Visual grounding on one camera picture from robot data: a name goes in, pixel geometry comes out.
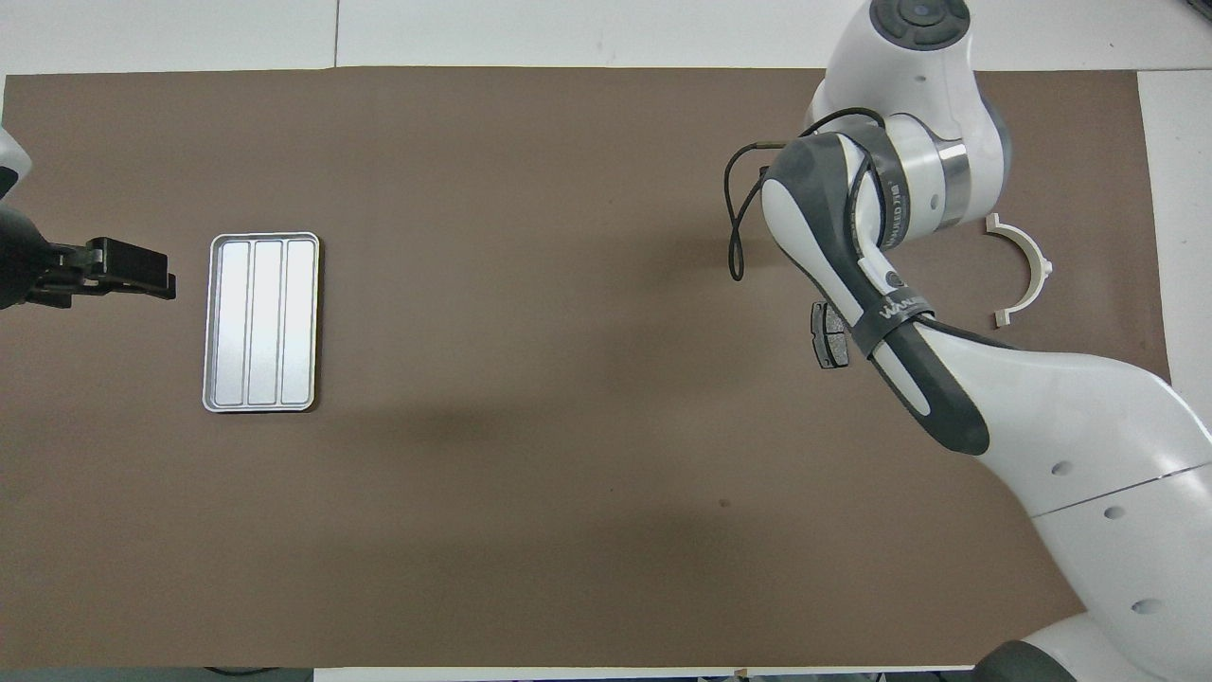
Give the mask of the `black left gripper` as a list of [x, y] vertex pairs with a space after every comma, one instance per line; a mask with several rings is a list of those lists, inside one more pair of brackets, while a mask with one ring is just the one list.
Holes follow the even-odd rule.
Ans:
[[47, 269], [47, 291], [64, 296], [138, 294], [176, 299], [177, 283], [168, 256], [113, 237], [80, 246], [58, 243]]

